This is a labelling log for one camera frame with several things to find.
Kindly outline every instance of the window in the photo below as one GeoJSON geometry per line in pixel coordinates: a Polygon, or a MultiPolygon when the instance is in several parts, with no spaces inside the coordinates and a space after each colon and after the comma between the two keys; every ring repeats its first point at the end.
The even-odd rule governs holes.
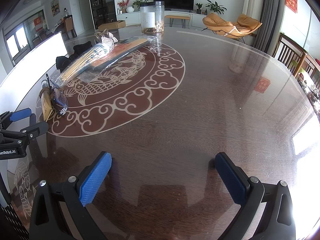
{"type": "Polygon", "coordinates": [[[16,55],[20,55],[28,48],[28,41],[22,24],[14,28],[6,35],[8,48],[11,57],[14,59],[16,55]]]}
{"type": "Polygon", "coordinates": [[[24,28],[21,27],[17,32],[17,39],[18,39],[18,43],[21,49],[23,49],[24,47],[28,46],[28,41],[27,41],[27,37],[26,34],[24,32],[24,28]]]}
{"type": "Polygon", "coordinates": [[[17,55],[19,53],[14,35],[12,35],[9,39],[7,39],[7,44],[9,47],[11,57],[14,57],[15,55],[17,55]]]}
{"type": "Polygon", "coordinates": [[[14,64],[17,64],[35,47],[33,43],[35,39],[39,39],[38,37],[40,37],[40,41],[43,41],[40,33],[46,30],[44,23],[44,12],[41,10],[20,22],[6,33],[5,39],[14,64]],[[34,20],[37,18],[40,18],[41,24],[35,26],[34,20]]]}

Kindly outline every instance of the eyeglasses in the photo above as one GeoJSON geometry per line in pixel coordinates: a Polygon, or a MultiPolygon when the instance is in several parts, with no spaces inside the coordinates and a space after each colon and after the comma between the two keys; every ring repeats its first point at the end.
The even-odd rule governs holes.
{"type": "Polygon", "coordinates": [[[69,107],[68,100],[63,93],[57,88],[53,88],[50,86],[49,76],[45,74],[48,84],[49,84],[49,91],[50,91],[50,99],[51,104],[53,105],[54,109],[57,113],[61,116],[65,115],[67,109],[69,107]]]}

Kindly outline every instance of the round dining table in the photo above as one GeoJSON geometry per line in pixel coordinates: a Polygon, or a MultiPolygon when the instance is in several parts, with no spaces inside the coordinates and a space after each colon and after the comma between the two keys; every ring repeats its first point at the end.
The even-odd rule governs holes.
{"type": "MultiPolygon", "coordinates": [[[[143,35],[140,27],[113,33],[143,35]]],[[[157,37],[93,81],[72,80],[62,89],[67,113],[49,118],[49,131],[30,142],[27,157],[8,160],[20,220],[28,228],[41,180],[77,176],[106,151],[111,169],[86,209],[107,239],[218,239],[240,208],[210,164],[225,152],[248,176],[287,182],[296,239],[308,236],[320,218],[320,125],[290,71],[211,32],[166,27],[157,37]]],[[[94,35],[76,43],[87,41],[94,35]]],[[[69,54],[76,43],[66,43],[69,54]]],[[[60,72],[54,65],[48,74],[60,72]]],[[[38,121],[43,79],[17,108],[31,108],[38,121]]]]}

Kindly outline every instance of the orange cushion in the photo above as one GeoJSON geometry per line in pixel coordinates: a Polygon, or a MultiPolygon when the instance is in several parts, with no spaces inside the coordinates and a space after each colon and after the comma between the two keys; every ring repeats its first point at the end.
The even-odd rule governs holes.
{"type": "Polygon", "coordinates": [[[244,27],[249,30],[253,30],[253,29],[257,28],[260,24],[259,21],[257,21],[256,19],[253,19],[245,14],[240,14],[240,16],[237,19],[237,22],[238,22],[238,24],[235,23],[235,25],[244,27]]]}
{"type": "Polygon", "coordinates": [[[233,26],[231,22],[226,22],[215,13],[210,13],[208,16],[204,17],[202,21],[205,25],[210,26],[233,26]]]}
{"type": "Polygon", "coordinates": [[[240,27],[240,26],[236,26],[237,30],[241,33],[248,33],[250,32],[251,30],[248,30],[247,28],[244,28],[244,27],[240,27]]]}

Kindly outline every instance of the plastic jar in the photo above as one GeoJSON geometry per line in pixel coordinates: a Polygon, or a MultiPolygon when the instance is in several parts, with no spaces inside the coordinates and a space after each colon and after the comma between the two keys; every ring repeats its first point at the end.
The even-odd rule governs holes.
{"type": "Polygon", "coordinates": [[[145,2],[140,4],[141,28],[143,33],[164,31],[164,2],[145,2]]]}

